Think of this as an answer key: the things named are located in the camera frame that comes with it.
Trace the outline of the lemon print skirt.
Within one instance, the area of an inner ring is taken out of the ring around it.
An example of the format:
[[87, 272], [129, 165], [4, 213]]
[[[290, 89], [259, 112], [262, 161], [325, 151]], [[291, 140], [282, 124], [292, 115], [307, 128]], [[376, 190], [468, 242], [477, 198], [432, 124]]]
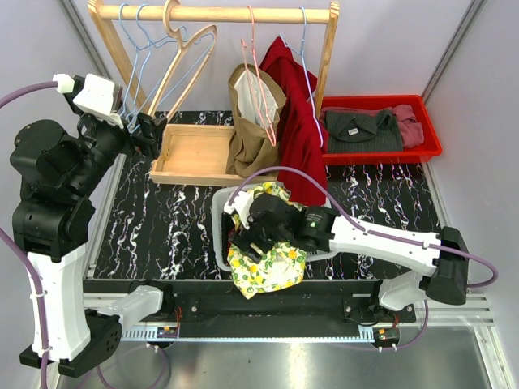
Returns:
[[[262, 194], [274, 195], [303, 212], [306, 208], [289, 201], [290, 194], [276, 182], [265, 182], [246, 190], [254, 199]], [[230, 216], [234, 228], [242, 227], [236, 214]], [[260, 263], [254, 263], [234, 243], [228, 243], [227, 262], [232, 279], [242, 295], [251, 299], [258, 293], [271, 293], [300, 283], [304, 276], [307, 252], [289, 243], [277, 243]]]

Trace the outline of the red polka dot skirt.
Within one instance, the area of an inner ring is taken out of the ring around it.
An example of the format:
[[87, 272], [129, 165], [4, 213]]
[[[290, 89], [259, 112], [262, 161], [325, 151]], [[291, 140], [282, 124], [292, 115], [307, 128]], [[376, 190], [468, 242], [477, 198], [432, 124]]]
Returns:
[[228, 233], [228, 243], [231, 244], [231, 243], [235, 242], [239, 238], [241, 232], [242, 232], [242, 228], [230, 229], [229, 233]]

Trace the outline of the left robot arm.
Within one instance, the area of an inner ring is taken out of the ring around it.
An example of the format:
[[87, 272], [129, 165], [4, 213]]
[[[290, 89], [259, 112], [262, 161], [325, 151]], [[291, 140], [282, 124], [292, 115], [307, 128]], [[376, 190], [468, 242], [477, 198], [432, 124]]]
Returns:
[[141, 320], [165, 321], [175, 310], [172, 288], [151, 280], [106, 307], [84, 306], [91, 194], [117, 156], [135, 153], [143, 139], [90, 114], [78, 127], [74, 137], [53, 120], [31, 123], [16, 135], [10, 158], [22, 178], [13, 244], [28, 267], [36, 324], [20, 360], [38, 369], [54, 362], [72, 378], [108, 360]]

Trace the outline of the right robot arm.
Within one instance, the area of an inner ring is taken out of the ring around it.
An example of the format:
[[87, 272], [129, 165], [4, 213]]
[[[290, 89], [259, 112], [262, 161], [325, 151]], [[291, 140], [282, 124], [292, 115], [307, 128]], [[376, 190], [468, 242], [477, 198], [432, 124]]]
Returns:
[[421, 300], [451, 306], [466, 302], [468, 261], [465, 244], [456, 229], [440, 235], [413, 233], [362, 223], [325, 206], [297, 209], [263, 193], [258, 197], [241, 191], [225, 202], [224, 211], [238, 218], [231, 241], [260, 262], [261, 254], [277, 243], [287, 243], [306, 253], [355, 253], [408, 268], [408, 272], [375, 286], [368, 311], [378, 321]]

